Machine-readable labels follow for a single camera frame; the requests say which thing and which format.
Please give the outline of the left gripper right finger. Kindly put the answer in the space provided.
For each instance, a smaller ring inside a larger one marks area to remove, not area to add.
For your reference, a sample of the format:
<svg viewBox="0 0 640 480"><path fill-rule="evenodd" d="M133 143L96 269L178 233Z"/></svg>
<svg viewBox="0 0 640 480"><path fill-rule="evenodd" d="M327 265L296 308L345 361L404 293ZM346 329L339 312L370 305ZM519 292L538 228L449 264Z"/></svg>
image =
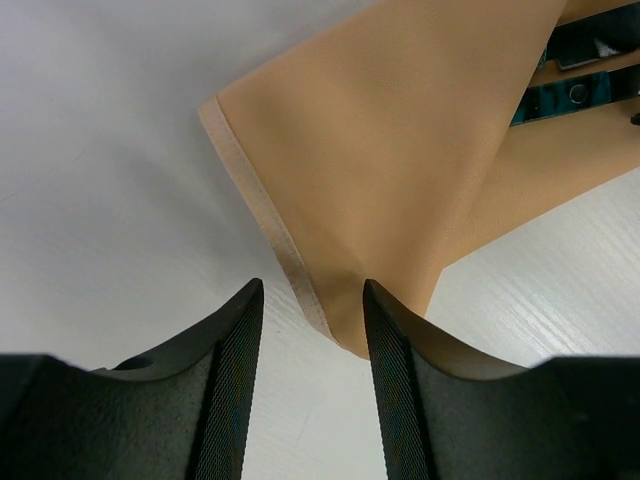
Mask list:
<svg viewBox="0 0 640 480"><path fill-rule="evenodd" d="M638 477L637 358L521 367L456 339L373 280L363 309L389 478Z"/></svg>

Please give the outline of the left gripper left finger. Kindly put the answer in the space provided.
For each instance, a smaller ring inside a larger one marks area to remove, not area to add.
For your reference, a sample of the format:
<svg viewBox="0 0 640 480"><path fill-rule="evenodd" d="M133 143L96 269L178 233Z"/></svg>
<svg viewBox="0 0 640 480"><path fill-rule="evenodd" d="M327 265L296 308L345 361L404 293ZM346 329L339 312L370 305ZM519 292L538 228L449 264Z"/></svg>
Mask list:
<svg viewBox="0 0 640 480"><path fill-rule="evenodd" d="M249 281L216 312L112 369L1 358L5 479L238 479L263 325Z"/></svg>

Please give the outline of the orange cloth napkin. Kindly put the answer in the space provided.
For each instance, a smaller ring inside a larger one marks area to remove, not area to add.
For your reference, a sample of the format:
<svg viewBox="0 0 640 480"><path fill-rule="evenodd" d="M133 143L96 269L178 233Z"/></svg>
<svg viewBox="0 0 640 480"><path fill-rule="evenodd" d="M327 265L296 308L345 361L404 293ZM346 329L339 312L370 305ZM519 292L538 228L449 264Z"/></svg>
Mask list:
<svg viewBox="0 0 640 480"><path fill-rule="evenodd" d="M309 324L367 356L362 290L424 313L442 270L639 165L637 97L511 126L553 30L632 1L381 1L199 109Z"/></svg>

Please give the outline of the fork with green handle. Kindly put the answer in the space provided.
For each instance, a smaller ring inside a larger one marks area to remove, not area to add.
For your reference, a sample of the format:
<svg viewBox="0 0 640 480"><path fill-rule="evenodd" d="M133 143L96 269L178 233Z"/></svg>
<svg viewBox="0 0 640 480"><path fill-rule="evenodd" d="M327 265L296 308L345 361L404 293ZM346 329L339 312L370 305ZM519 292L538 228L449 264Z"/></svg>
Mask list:
<svg viewBox="0 0 640 480"><path fill-rule="evenodd" d="M511 126L572 114L638 96L638 65L529 87L518 105Z"/></svg>

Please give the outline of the knife with green handle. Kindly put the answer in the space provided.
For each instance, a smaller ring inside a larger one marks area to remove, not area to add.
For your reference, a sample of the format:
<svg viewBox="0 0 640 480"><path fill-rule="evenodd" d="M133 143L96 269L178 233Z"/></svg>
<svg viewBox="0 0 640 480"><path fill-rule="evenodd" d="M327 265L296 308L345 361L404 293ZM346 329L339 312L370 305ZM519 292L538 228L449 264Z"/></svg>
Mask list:
<svg viewBox="0 0 640 480"><path fill-rule="evenodd" d="M639 49L639 2L616 6L557 26L538 69L555 62L566 71Z"/></svg>

